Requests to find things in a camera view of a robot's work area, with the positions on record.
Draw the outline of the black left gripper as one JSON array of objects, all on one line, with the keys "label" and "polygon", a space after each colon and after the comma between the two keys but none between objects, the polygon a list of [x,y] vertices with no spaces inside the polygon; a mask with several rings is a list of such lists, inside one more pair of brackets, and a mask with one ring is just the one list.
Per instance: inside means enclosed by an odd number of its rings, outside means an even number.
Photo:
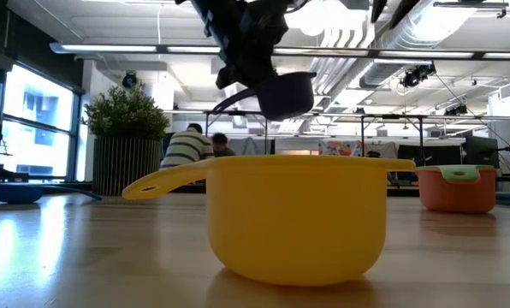
[{"label": "black left gripper", "polygon": [[189,1],[204,23],[205,36],[214,39],[226,64],[217,73],[218,89],[236,82],[252,87],[276,75],[267,64],[288,30],[285,14],[297,8],[297,0]]}]

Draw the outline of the dark blue measuring cup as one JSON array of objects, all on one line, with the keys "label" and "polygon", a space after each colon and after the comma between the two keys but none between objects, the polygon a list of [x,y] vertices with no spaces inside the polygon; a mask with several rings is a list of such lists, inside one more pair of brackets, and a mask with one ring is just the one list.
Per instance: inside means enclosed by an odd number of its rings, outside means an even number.
[{"label": "dark blue measuring cup", "polygon": [[310,111],[314,105],[311,80],[316,76],[314,72],[294,72],[273,76],[257,86],[224,99],[211,111],[211,114],[221,114],[240,100],[256,96],[262,115],[270,121],[283,121],[301,116]]}]

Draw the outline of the yellow measuring cup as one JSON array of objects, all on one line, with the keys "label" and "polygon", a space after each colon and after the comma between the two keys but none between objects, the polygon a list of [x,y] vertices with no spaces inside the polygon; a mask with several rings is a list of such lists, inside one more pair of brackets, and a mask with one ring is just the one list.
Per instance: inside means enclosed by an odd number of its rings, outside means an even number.
[{"label": "yellow measuring cup", "polygon": [[123,190],[158,198],[204,181],[211,250],[234,273],[284,286],[362,276],[386,238],[387,174],[406,159],[338,156],[217,157],[162,169]]}]

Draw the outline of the green measuring cup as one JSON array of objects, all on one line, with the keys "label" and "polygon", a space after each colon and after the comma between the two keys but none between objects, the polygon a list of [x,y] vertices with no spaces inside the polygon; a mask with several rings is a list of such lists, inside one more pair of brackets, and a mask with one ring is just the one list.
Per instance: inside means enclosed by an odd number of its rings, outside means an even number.
[{"label": "green measuring cup", "polygon": [[476,164],[452,164],[452,165],[434,165],[417,167],[419,174],[424,171],[438,171],[442,178],[448,182],[477,182],[481,179],[483,170],[495,172],[495,168],[490,165]]}]

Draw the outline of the orange measuring cup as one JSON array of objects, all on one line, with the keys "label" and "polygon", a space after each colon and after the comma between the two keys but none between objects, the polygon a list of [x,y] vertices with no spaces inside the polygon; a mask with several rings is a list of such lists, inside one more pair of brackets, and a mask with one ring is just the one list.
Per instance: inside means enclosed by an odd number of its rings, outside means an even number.
[{"label": "orange measuring cup", "polygon": [[417,173],[419,198],[426,210],[486,214],[496,203],[496,172],[483,170],[477,182],[448,182],[438,171]]}]

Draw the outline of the medium blue measuring cup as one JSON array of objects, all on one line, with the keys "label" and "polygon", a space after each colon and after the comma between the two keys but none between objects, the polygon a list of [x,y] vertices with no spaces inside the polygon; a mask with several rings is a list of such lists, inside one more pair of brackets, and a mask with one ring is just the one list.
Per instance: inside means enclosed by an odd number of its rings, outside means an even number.
[{"label": "medium blue measuring cup", "polygon": [[54,185],[0,183],[0,201],[7,204],[33,204],[44,195],[51,193],[79,193],[95,200],[102,200],[99,195],[93,192],[76,188]]}]

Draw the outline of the person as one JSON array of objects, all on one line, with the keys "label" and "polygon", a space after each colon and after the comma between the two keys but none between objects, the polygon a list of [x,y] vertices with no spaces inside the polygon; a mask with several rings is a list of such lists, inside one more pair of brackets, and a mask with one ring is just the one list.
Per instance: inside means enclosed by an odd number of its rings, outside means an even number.
[{"label": "person", "polygon": [[234,151],[228,147],[228,138],[224,133],[215,133],[211,140],[215,157],[228,157],[235,155]]},{"label": "person", "polygon": [[213,157],[212,143],[203,134],[202,127],[198,123],[190,123],[186,130],[171,136],[160,169],[195,163]]}]

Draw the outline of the long ceiling light bar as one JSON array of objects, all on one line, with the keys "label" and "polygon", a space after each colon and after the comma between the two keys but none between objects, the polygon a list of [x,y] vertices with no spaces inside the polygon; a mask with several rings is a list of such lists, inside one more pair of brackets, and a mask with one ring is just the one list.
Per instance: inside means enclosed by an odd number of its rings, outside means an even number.
[{"label": "long ceiling light bar", "polygon": [[[176,54],[217,55],[220,48],[211,45],[142,45],[142,44],[62,44],[51,43],[57,54]],[[440,61],[510,62],[510,50],[386,50],[327,47],[276,47],[275,56],[408,59]]]}]

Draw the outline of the green plant in ribbed pot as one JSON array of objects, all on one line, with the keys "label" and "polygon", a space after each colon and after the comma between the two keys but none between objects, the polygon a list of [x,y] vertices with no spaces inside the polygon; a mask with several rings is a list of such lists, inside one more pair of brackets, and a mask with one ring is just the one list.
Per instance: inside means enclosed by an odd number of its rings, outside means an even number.
[{"label": "green plant in ribbed pot", "polygon": [[159,169],[169,118],[142,86],[112,86],[86,106],[82,123],[94,136],[92,189],[119,196]]}]

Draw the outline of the black computer monitor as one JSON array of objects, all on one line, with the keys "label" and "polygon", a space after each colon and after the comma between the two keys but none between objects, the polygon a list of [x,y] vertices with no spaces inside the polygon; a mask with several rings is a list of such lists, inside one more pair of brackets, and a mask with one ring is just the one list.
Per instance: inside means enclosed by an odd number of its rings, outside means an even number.
[{"label": "black computer monitor", "polygon": [[465,163],[472,165],[493,166],[500,168],[498,141],[477,136],[466,137]]}]

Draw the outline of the silver ventilation duct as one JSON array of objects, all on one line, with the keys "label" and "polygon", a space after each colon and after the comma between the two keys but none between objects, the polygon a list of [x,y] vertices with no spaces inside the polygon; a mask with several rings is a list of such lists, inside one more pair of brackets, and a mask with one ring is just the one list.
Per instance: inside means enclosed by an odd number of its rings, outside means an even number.
[{"label": "silver ventilation duct", "polygon": [[[475,8],[441,7],[435,2],[418,0],[398,24],[386,30],[371,43],[375,49],[432,50],[455,33],[477,11]],[[374,89],[402,70],[404,64],[364,60],[358,75],[358,86]]]}]

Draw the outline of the black aluminium table frame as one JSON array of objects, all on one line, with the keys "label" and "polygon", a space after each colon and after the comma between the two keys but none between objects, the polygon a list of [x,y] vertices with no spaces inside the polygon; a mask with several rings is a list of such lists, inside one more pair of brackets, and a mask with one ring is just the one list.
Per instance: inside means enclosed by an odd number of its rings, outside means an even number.
[{"label": "black aluminium table frame", "polygon": [[[32,184],[26,182],[17,182],[19,184],[31,185],[54,185],[54,184]],[[77,183],[57,183],[54,186],[76,188],[84,191],[91,192],[92,184],[77,182]],[[205,193],[205,185],[187,185],[176,188],[173,193]],[[418,187],[389,187],[388,197],[419,197]],[[510,206],[510,192],[497,192],[496,203],[498,205]]]}]

